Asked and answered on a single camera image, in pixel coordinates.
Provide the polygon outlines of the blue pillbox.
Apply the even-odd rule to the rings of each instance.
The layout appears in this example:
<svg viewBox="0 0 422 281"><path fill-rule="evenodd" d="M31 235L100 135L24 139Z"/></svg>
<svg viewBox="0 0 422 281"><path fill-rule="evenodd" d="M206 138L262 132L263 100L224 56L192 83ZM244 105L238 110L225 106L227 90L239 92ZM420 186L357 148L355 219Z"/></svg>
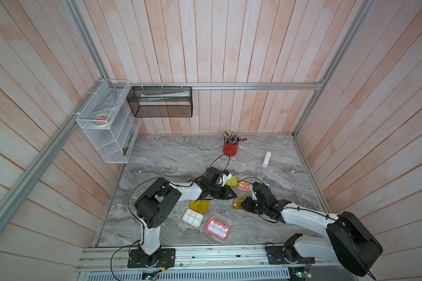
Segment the blue pillbox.
<svg viewBox="0 0 422 281"><path fill-rule="evenodd" d="M264 184L269 189L271 189L271 182L269 182L269 181L260 181L260 180L257 180L257 179L252 179L252 183Z"/></svg>

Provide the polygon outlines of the green lid white pillbox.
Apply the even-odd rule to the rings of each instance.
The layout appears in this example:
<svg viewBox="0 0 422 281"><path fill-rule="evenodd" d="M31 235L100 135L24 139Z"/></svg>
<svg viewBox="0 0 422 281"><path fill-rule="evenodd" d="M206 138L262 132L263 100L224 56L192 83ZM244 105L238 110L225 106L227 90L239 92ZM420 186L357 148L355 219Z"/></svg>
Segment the green lid white pillbox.
<svg viewBox="0 0 422 281"><path fill-rule="evenodd" d="M226 185L228 185L230 187L238 187L239 183L238 183L237 177L232 176L231 178L229 178L226 182Z"/></svg>

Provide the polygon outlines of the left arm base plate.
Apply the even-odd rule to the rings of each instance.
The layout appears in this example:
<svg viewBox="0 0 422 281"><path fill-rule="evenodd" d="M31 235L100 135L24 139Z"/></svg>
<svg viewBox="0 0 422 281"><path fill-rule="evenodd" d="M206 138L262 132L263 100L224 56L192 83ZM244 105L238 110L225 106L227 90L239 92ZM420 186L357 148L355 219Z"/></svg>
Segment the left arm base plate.
<svg viewBox="0 0 422 281"><path fill-rule="evenodd" d="M160 248L152 255L146 254L142 249L135 248L130 251L128 268L172 268L175 265L175 248Z"/></svg>

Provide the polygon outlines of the orange pillbox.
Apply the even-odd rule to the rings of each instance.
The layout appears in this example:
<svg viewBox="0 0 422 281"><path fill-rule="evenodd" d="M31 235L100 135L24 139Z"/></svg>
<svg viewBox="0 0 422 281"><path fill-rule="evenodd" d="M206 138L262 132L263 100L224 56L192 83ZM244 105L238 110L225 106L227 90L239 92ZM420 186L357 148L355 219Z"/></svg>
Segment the orange pillbox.
<svg viewBox="0 0 422 281"><path fill-rule="evenodd" d="M243 192L251 191L252 182L247 179L240 179L238 181L238 189Z"/></svg>

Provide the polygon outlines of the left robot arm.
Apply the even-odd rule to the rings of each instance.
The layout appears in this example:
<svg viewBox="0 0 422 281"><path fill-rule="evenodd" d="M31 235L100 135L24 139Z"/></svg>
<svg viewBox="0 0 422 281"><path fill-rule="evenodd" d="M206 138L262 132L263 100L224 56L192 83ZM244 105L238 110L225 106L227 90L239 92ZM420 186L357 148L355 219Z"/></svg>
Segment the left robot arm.
<svg viewBox="0 0 422 281"><path fill-rule="evenodd" d="M160 249L160 226L180 201L229 200L236 193L227 184L233 177L228 170L208 168L187 183L174 183L158 177L134 203L136 218L142 225L141 250L153 256Z"/></svg>

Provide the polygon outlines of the small yellow pillbox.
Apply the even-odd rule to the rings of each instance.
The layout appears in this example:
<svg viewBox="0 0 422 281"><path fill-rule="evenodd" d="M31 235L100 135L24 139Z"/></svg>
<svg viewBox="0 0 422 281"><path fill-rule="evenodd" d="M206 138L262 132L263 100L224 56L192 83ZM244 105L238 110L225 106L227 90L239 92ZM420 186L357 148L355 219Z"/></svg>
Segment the small yellow pillbox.
<svg viewBox="0 0 422 281"><path fill-rule="evenodd" d="M232 201L232 207L235 210L243 210L244 207L242 206L242 203L246 200L245 197L238 197L233 199Z"/></svg>

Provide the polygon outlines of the red pillbox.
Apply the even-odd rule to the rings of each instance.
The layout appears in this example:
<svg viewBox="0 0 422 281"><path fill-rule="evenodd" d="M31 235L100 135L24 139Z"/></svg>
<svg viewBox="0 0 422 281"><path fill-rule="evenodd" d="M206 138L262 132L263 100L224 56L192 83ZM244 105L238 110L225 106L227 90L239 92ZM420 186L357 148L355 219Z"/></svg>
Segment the red pillbox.
<svg viewBox="0 0 422 281"><path fill-rule="evenodd" d="M219 240L227 241L231 228L214 218L210 218L205 225L205 231Z"/></svg>

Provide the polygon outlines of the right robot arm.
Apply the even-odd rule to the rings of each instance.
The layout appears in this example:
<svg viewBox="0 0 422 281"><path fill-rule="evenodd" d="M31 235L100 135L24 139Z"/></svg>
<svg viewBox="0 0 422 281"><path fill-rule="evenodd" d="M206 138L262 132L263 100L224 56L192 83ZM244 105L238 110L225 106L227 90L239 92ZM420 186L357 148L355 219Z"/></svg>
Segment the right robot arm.
<svg viewBox="0 0 422 281"><path fill-rule="evenodd" d="M265 250L270 264L297 264L323 259L337 262L356 276L370 276L370 268L383 253L383 247L361 221L350 212L328 214L300 207L288 200L278 200L268 186L252 184L253 197L241 206L245 211L268 222L306 228L317 237L294 234L282 245L270 242Z"/></svg>

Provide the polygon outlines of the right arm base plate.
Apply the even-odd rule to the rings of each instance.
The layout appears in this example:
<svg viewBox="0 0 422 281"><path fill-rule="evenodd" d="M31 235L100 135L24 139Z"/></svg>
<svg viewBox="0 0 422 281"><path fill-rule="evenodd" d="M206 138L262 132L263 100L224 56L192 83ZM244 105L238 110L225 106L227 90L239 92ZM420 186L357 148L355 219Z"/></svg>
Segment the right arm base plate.
<svg viewBox="0 0 422 281"><path fill-rule="evenodd" d="M270 265L314 264L315 258L304 258L293 247L276 246L268 243L264 246Z"/></svg>

